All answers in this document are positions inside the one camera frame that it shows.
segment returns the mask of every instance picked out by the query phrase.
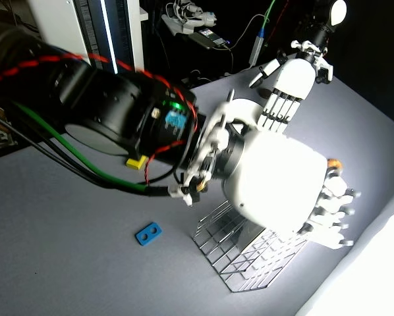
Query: table surface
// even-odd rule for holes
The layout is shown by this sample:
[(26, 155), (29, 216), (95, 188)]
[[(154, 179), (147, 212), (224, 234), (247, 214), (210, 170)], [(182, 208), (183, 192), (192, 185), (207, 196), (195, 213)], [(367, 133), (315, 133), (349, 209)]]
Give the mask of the table surface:
[[(261, 102), (246, 88), (256, 72), (196, 88), (200, 110), (210, 114), (231, 88)], [(363, 193), (345, 232), (358, 238), (394, 193), (394, 122), (335, 79), (314, 86), (286, 134), (342, 160)], [(106, 171), (143, 179), (75, 144)], [(152, 163), (150, 174), (167, 168)], [(224, 199), (218, 182), (187, 208), (95, 187), (32, 148), (0, 158), (0, 315), (294, 315), (347, 249), (309, 244), (271, 288), (231, 294), (190, 237)], [(142, 247), (134, 234), (153, 221), (163, 232)]]

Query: wire mesh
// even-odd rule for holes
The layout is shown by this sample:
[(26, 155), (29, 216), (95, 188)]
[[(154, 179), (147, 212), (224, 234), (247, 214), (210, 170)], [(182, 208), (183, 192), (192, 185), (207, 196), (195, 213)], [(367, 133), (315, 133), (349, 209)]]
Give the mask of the wire mesh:
[(232, 292), (267, 288), (306, 243), (254, 224), (228, 201), (198, 222), (193, 240)]

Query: white light strip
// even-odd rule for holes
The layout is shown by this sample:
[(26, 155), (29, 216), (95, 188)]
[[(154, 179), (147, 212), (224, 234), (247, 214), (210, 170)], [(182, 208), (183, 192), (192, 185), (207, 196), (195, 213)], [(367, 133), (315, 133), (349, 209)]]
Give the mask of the white light strip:
[(118, 67), (115, 59), (115, 52), (113, 50), (113, 45), (112, 45), (111, 29), (109, 28), (109, 20), (107, 19), (105, 0), (100, 0), (100, 5), (102, 7), (103, 21), (105, 22), (106, 36), (107, 36), (107, 41), (109, 43), (109, 52), (111, 53), (113, 71), (115, 72), (115, 74), (117, 74)]

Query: wire basket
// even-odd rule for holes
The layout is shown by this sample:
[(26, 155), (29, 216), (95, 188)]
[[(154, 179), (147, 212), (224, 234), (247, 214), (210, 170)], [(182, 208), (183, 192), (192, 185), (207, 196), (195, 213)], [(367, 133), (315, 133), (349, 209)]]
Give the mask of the wire basket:
[(193, 240), (232, 292), (267, 288), (306, 244), (254, 224), (228, 201), (198, 222)]

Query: yellow block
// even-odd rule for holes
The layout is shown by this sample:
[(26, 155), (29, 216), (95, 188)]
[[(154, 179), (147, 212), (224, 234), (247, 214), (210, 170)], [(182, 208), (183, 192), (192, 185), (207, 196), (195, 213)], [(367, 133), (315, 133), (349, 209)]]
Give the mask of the yellow block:
[(135, 169), (135, 170), (140, 170), (142, 168), (142, 165), (144, 164), (144, 162), (146, 161), (147, 158), (148, 158), (147, 156), (143, 155), (143, 156), (141, 156), (140, 160), (129, 159), (129, 160), (127, 160), (125, 165), (128, 168)]

